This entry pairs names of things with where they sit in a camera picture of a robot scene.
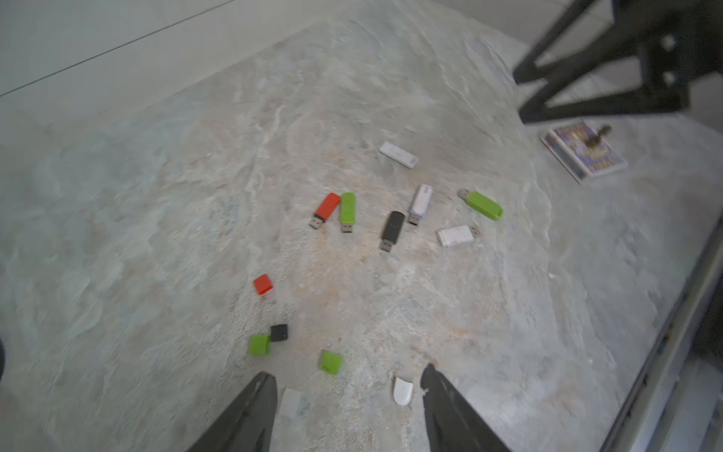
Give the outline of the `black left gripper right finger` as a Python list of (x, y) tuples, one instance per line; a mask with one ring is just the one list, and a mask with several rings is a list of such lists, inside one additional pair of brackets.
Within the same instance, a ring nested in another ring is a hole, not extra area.
[(511, 451), (432, 363), (420, 383), (431, 452)]

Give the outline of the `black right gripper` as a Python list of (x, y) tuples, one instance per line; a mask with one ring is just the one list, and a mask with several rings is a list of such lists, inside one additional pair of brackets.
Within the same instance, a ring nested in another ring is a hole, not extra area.
[[(614, 1), (612, 29), (624, 26), (624, 35), (604, 33), (582, 51), (538, 65), (537, 60), (593, 3), (572, 2), (515, 67), (512, 75), (518, 85), (546, 81), (519, 109), (525, 124), (681, 111), (690, 105), (693, 82), (722, 73), (720, 1)], [(639, 87), (569, 104), (547, 104), (582, 76), (630, 57), (639, 62)]]

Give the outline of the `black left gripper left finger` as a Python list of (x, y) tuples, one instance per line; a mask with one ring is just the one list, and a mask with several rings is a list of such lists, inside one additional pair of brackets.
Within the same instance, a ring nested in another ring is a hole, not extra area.
[(259, 372), (188, 452), (269, 452), (277, 407), (275, 377)]

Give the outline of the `white rounded usb cap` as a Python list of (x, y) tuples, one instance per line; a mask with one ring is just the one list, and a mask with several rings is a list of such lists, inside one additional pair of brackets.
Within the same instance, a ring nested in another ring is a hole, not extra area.
[(395, 376), (393, 387), (393, 400), (398, 406), (406, 407), (412, 402), (414, 385), (412, 382)]

